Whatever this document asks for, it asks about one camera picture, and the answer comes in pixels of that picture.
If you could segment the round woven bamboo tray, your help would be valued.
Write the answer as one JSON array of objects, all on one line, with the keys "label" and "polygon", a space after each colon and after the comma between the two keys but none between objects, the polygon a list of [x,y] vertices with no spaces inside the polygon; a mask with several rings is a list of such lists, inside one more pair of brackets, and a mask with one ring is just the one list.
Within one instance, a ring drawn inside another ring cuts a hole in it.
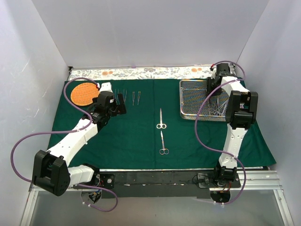
[{"label": "round woven bamboo tray", "polygon": [[77,106],[88,106],[93,99],[98,97],[99,89],[93,83],[82,83],[76,86],[71,92],[71,101]]}]

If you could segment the metal mesh instrument tray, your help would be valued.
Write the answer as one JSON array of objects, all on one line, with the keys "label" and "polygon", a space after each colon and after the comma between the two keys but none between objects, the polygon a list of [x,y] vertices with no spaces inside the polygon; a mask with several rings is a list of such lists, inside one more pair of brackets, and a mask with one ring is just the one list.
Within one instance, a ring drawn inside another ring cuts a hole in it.
[{"label": "metal mesh instrument tray", "polygon": [[[179,82],[179,93],[181,117],[187,120],[195,120],[200,106],[207,97],[206,80],[181,80]],[[220,95],[211,97],[221,97],[229,100],[229,95],[224,90],[222,90]],[[225,116],[213,116],[209,114],[208,101],[203,106],[198,120],[225,122]]]}]

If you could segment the green surgical cloth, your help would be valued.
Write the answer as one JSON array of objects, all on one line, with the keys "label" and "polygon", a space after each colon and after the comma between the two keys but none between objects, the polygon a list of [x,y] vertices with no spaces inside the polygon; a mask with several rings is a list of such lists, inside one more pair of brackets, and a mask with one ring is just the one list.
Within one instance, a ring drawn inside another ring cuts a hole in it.
[{"label": "green surgical cloth", "polygon": [[[179,81],[119,80],[112,90],[127,90],[127,113],[110,118],[72,159],[72,167],[90,164],[100,169],[213,168],[224,147],[227,125],[218,121],[185,120],[180,116]],[[135,105],[132,106],[132,92]],[[141,91],[137,105],[138,91]],[[162,109],[166,129],[158,129]],[[161,155],[160,131],[169,154]]]}]

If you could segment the steel surgical scissors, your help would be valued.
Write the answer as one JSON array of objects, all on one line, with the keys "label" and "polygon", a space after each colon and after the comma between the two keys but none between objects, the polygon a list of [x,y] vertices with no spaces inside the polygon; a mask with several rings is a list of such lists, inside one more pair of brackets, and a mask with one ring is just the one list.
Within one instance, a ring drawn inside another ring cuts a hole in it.
[{"label": "steel surgical scissors", "polygon": [[160,108],[160,111],[159,111],[159,123],[156,125],[156,128],[158,129],[166,129],[167,128],[167,125],[163,123],[163,115],[162,115],[162,109]]},{"label": "steel surgical scissors", "polygon": [[169,154],[169,149],[166,148],[166,146],[165,146],[163,131],[160,131],[160,136],[161,136],[162,148],[159,150],[159,153],[161,155],[167,155],[167,154]]}]

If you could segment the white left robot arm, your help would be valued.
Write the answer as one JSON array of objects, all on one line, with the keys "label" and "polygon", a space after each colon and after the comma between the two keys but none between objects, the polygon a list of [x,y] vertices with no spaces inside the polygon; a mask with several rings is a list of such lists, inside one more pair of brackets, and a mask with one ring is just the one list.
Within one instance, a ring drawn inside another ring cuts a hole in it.
[{"label": "white left robot arm", "polygon": [[102,91],[93,99],[93,104],[83,115],[74,133],[66,135],[47,151],[38,151],[34,157],[32,183],[56,196],[68,187],[86,184],[96,188],[100,183],[99,169],[89,164],[70,167],[80,149],[108,124],[111,117],[126,114],[123,94],[115,96],[111,91]]}]

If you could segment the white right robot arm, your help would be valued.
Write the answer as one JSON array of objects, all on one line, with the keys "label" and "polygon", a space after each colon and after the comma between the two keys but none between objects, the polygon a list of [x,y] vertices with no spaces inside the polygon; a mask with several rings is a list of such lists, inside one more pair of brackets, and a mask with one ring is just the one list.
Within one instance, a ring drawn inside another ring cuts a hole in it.
[{"label": "white right robot arm", "polygon": [[210,67],[211,77],[207,78],[207,96],[227,93],[229,100],[225,113],[227,135],[223,151],[213,172],[213,183],[226,186],[236,180],[239,154],[245,134],[255,123],[258,93],[249,91],[230,71],[230,61],[220,61]]}]

